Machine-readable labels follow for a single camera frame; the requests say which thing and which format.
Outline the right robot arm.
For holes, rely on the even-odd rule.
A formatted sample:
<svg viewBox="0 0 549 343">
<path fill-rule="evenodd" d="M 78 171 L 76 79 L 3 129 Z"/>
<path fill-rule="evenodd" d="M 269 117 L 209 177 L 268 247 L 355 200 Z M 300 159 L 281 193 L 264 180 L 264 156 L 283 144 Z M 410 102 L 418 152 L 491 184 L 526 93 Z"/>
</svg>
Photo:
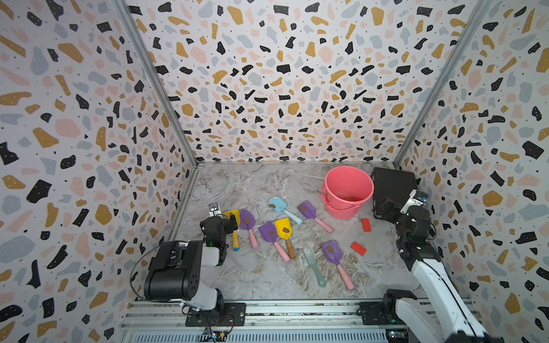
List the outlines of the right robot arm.
<svg viewBox="0 0 549 343">
<path fill-rule="evenodd" d="M 429 315 L 414 297 L 397 295 L 393 312 L 417 342 L 502 342 L 491 336 L 466 306 L 447 275 L 440 255 L 428 238 L 430 213 L 413 195 L 400 207 L 387 201 L 381 219 L 395 225 L 397 248 L 413 277 L 419 281 L 434 309 Z"/>
</svg>

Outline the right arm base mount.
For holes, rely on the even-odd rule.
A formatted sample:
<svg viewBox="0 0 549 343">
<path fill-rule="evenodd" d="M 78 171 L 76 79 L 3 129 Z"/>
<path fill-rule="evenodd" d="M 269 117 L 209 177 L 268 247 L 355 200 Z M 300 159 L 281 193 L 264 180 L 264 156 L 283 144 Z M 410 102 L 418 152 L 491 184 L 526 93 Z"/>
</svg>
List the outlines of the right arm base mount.
<svg viewBox="0 0 549 343">
<path fill-rule="evenodd" d="M 360 302 L 356 311 L 364 325 L 389 325 L 397 323 L 395 305 L 392 302 Z"/>
</svg>

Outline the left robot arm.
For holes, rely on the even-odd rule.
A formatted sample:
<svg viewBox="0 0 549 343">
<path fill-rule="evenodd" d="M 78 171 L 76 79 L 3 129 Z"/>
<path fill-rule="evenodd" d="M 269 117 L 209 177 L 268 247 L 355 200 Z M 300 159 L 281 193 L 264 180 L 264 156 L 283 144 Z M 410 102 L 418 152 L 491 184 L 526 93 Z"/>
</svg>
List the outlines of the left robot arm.
<svg viewBox="0 0 549 343">
<path fill-rule="evenodd" d="M 182 302 L 197 312 L 225 314 L 219 289 L 201 283 L 203 267 L 219 267 L 227 256 L 227 235 L 238 229 L 237 218 L 217 215 L 200 222 L 202 240 L 162 244 L 144 282 L 144 298 L 152 302 Z"/>
</svg>

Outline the yellow trowel blue handle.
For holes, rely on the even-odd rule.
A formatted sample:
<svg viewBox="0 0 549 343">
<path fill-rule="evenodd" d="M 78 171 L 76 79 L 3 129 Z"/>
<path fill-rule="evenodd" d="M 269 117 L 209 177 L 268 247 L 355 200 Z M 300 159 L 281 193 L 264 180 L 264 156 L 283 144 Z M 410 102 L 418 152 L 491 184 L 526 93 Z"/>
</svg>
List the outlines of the yellow trowel blue handle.
<svg viewBox="0 0 549 343">
<path fill-rule="evenodd" d="M 240 210 L 231 210 L 224 213 L 230 223 L 230 230 L 232 232 L 232 249 L 235 252 L 240 250 L 240 241 L 237 234 L 237 230 L 240 225 Z"/>
</svg>

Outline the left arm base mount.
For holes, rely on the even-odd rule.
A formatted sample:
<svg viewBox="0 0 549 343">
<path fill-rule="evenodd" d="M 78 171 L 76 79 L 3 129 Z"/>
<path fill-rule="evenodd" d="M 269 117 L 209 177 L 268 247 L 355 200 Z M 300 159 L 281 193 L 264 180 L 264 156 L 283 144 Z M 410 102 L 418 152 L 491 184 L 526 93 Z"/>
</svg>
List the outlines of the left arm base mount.
<svg viewBox="0 0 549 343">
<path fill-rule="evenodd" d="M 247 305 L 245 302 L 218 304 L 213 310 L 189 309 L 186 327 L 243 327 Z"/>
</svg>

